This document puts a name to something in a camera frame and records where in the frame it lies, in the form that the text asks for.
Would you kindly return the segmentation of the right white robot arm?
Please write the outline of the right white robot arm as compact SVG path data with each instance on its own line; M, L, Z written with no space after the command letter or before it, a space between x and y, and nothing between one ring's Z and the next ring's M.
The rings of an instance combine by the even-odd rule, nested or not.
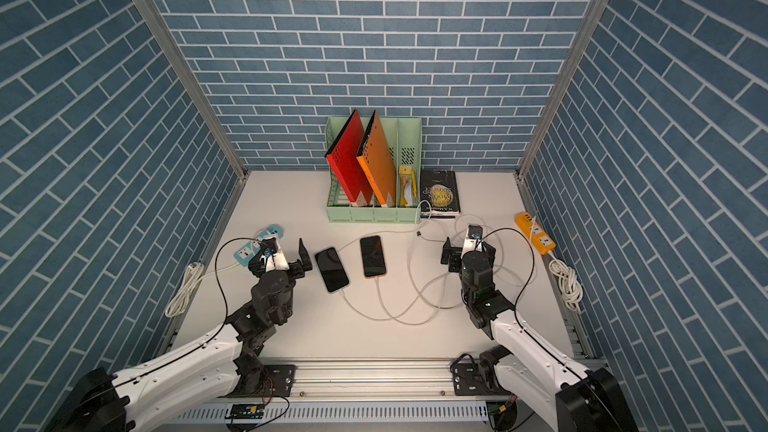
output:
M459 274L473 325L495 342L474 366L483 389L517 396L554 431L636 431L616 378L568 357L496 288L495 248L481 235L482 228L472 225L462 247L447 241L441 262Z

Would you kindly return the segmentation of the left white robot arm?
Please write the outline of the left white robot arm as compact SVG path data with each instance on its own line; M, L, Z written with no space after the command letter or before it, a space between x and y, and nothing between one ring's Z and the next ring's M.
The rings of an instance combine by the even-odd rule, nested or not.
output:
M286 260L276 236L262 239L249 270L257 282L241 307L200 337L140 365L82 376L46 425L48 431L152 431L209 400L288 394L283 366L260 354L293 313L297 280L313 267L303 244Z

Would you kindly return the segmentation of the phone with orange case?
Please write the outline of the phone with orange case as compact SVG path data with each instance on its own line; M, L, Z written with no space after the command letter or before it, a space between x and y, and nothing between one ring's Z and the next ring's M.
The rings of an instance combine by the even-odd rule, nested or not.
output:
M361 238L360 250L365 278L373 279L387 273L382 241L378 235Z

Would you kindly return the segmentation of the phone with mint case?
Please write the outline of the phone with mint case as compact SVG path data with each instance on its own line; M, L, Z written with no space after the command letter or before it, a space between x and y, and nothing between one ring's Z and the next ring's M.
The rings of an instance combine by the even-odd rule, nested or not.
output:
M334 247L316 253L315 261L328 293L337 292L349 285L348 275Z

